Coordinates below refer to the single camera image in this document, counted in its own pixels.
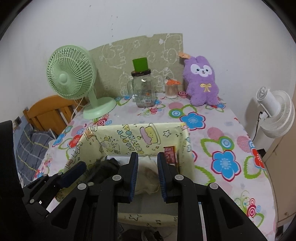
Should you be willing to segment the white cloth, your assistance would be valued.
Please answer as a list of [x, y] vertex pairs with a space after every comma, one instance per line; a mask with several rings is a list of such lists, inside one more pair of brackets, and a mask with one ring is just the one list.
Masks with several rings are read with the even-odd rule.
[[131, 196], [158, 192], [160, 184], [156, 158], [132, 153], [129, 156], [108, 155], [104, 162], [115, 169], [114, 174], [120, 176], [122, 190], [131, 191]]

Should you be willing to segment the red yellow carton box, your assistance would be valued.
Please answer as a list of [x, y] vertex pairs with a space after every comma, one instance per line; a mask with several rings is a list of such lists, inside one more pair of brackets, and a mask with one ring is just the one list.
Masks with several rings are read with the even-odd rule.
[[165, 159], [168, 164], [176, 167], [177, 172], [179, 172], [179, 162], [177, 158], [177, 152], [175, 146], [164, 147]]

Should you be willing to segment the grey plaid pillow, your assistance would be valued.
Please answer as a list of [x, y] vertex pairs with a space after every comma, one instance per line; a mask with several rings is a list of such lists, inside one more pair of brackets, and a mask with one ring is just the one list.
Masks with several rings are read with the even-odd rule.
[[38, 131], [31, 124], [25, 126], [15, 154], [18, 177], [23, 187], [49, 172], [41, 163], [46, 157], [49, 142], [54, 139], [50, 131]]

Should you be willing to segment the yellow cartoon storage box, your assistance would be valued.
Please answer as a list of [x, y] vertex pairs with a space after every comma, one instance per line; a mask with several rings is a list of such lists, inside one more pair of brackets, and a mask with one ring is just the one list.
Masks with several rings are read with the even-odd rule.
[[[66, 152], [64, 171], [80, 161], [86, 163], [87, 169], [69, 188], [59, 191], [56, 199], [62, 201], [108, 155], [129, 156], [136, 152], [141, 157], [157, 158], [158, 153], [164, 152], [164, 147], [168, 146], [176, 148], [179, 173], [194, 180], [194, 158], [184, 123], [136, 123], [76, 129], [71, 138], [64, 139], [57, 147]], [[131, 205], [119, 205], [118, 220], [137, 226], [176, 226], [177, 206], [163, 202], [159, 187], [158, 192], [151, 195], [135, 195]]]

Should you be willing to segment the floral tablecloth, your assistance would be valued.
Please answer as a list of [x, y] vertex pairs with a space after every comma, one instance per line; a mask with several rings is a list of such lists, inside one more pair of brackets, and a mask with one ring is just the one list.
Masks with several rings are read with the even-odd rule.
[[136, 123], [184, 123], [194, 158], [194, 181], [217, 183], [263, 233], [275, 239], [275, 209], [272, 188], [264, 163], [252, 140], [234, 113], [219, 99], [215, 106], [193, 106], [184, 92], [169, 99], [158, 94], [154, 106], [139, 108], [128, 96], [116, 98], [108, 114], [86, 120], [78, 114], [63, 132], [49, 143], [41, 163], [47, 175], [64, 171], [66, 152], [57, 145], [71, 138], [74, 130], [89, 126]]

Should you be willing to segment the beige door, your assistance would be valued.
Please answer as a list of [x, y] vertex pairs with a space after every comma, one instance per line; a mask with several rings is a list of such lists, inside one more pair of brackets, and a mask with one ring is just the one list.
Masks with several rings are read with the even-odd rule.
[[276, 115], [262, 123], [263, 133], [274, 139], [263, 161], [267, 168], [275, 199], [276, 226], [295, 216], [295, 98], [283, 90], [272, 91], [268, 104]]

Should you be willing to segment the glass mason jar mug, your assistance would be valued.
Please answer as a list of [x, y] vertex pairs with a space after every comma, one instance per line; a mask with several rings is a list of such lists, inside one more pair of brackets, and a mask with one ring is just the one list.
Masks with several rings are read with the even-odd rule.
[[149, 108], [154, 106], [156, 94], [151, 77], [151, 70], [132, 72], [132, 80], [127, 83], [128, 96], [133, 98], [137, 107]]

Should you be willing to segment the green desk fan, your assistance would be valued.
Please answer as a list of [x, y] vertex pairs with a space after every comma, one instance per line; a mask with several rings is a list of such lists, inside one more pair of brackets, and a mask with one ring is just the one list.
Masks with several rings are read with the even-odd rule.
[[60, 97], [69, 100], [89, 99], [88, 106], [83, 110], [86, 120], [102, 117], [116, 107], [115, 99], [96, 97], [94, 84], [97, 68], [85, 48], [65, 45], [56, 49], [48, 60], [46, 74], [50, 87]]

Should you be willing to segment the green cartoon patterned board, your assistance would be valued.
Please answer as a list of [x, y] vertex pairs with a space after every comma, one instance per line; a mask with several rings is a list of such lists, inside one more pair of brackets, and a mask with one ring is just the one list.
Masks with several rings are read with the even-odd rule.
[[182, 91], [184, 67], [179, 58], [182, 51], [181, 33], [133, 37], [90, 50], [97, 67], [94, 84], [97, 97], [127, 95], [133, 74], [147, 69], [151, 71], [156, 92], [164, 92], [167, 79], [179, 81], [178, 89]]

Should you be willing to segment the toothpick jar orange lid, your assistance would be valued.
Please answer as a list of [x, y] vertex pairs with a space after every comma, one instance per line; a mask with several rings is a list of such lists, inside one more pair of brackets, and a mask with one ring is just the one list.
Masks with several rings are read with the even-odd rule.
[[165, 80], [165, 94], [166, 98], [174, 99], [178, 97], [178, 86], [181, 83], [174, 79], [166, 79]]

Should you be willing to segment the green cup on jar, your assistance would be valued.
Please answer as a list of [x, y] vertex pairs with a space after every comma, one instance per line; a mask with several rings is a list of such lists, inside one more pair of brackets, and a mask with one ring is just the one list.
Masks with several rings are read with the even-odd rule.
[[132, 63], [135, 72], [144, 72], [149, 69], [146, 57], [133, 59]]

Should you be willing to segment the white standing fan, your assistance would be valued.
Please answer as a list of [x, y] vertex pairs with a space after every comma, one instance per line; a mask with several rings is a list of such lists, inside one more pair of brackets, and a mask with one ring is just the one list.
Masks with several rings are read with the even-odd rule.
[[263, 108], [258, 124], [265, 136], [276, 139], [287, 134], [295, 120], [295, 107], [288, 93], [263, 86], [257, 91], [256, 100]]

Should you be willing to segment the purple plush bunny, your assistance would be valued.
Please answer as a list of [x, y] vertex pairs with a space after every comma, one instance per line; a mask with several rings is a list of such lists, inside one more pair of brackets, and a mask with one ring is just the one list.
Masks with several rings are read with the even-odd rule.
[[219, 88], [215, 83], [215, 72], [209, 61], [203, 56], [184, 58], [183, 77], [186, 93], [191, 105], [217, 105]]

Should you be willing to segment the wall power socket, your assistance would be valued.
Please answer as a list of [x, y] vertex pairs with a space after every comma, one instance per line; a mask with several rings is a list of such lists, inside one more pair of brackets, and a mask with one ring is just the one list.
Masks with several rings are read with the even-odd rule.
[[15, 126], [19, 126], [22, 123], [21, 118], [18, 116], [15, 120], [14, 120], [14, 124]]

